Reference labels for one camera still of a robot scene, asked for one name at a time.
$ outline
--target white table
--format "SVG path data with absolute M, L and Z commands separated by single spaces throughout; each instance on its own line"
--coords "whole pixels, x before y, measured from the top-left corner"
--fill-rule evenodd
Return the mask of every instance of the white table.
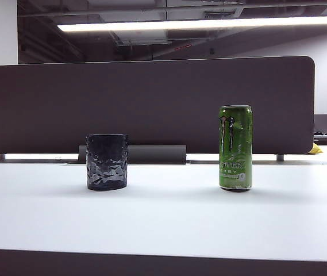
M 0 248 L 327 261 L 323 149 L 255 162 L 245 193 L 215 164 L 131 165 L 128 187 L 96 192 L 82 165 L 0 163 Z

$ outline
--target fluorescent light fixture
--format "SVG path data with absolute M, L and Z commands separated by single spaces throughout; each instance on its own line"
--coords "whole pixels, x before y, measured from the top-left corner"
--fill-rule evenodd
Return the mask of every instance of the fluorescent light fixture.
M 247 18 L 224 20 L 185 20 L 185 21 L 147 21 L 117 22 L 101 24 L 58 25 L 64 32 L 100 32 L 122 30 L 192 30 L 222 29 L 232 27 L 327 25 L 327 16 L 286 17 L 286 18 Z

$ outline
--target dark glass tumbler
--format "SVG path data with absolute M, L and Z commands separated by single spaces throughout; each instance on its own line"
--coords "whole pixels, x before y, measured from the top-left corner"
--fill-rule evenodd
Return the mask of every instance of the dark glass tumbler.
M 86 155 L 88 189 L 106 191 L 126 187 L 128 135 L 87 135 Z

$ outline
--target monster energy drink can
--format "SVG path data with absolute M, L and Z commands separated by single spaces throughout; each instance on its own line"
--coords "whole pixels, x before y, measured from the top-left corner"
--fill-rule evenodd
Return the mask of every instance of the monster energy drink can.
M 220 108 L 220 186 L 229 191 L 251 188 L 253 117 L 249 105 Z

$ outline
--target can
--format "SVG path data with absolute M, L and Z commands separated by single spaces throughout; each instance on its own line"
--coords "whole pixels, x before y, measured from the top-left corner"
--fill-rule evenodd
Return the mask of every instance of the can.
M 222 106 L 220 125 L 220 187 L 247 191 L 252 186 L 253 115 L 249 105 Z

